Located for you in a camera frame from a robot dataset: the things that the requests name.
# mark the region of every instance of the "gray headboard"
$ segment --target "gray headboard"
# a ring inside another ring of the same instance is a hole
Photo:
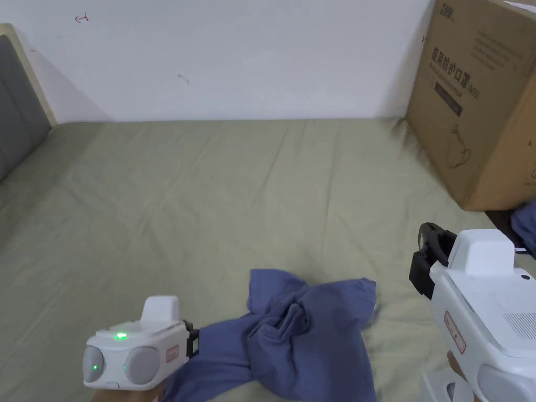
[[[39,99],[34,88],[35,76],[33,83],[27,74],[29,63],[25,69],[19,58],[20,43],[15,44],[17,52],[12,39],[0,32],[0,181],[44,140],[53,124],[41,104],[42,92]]]

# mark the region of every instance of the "wall mark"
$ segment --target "wall mark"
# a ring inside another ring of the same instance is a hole
[[[181,74],[178,74],[177,76],[178,76],[179,78],[182,78],[184,81],[186,81],[186,83],[187,83],[188,85],[190,85],[190,80],[189,80],[188,78],[186,78],[185,76],[183,76],[183,75],[181,75]]]
[[[81,19],[85,19],[86,21],[89,21],[89,19],[87,19],[87,13],[84,13],[83,17],[80,17],[80,18],[78,18],[78,16],[75,17],[75,21],[79,24],[81,24],[80,22]]]

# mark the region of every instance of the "red label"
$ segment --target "red label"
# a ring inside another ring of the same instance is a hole
[[[166,351],[166,363],[178,357],[178,345],[175,345]]]
[[[445,321],[445,325],[448,328],[450,336],[453,338],[454,343],[456,344],[456,346],[458,346],[458,350],[461,354],[464,354],[465,347],[467,345],[465,344],[464,338],[461,336],[458,327],[454,323],[454,320],[452,319],[448,311],[445,312],[445,317],[443,317],[443,320]]]

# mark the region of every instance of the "gray round button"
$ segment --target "gray round button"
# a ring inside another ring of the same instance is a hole
[[[99,348],[86,346],[82,359],[82,372],[86,383],[93,383],[102,375],[104,358]]]
[[[124,370],[132,384],[142,385],[151,381],[160,369],[160,356],[153,347],[133,349],[126,357]]]

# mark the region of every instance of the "bed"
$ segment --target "bed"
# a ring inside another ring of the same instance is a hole
[[[404,121],[56,125],[12,28],[2,36],[42,114],[0,184],[0,400],[90,400],[95,330],[138,318],[153,294],[178,295],[196,326],[238,317],[253,268],[377,282],[363,337],[379,401],[416,400],[422,371],[447,364],[408,280],[418,228],[493,225],[456,205]],[[217,400],[279,399],[250,383]]]

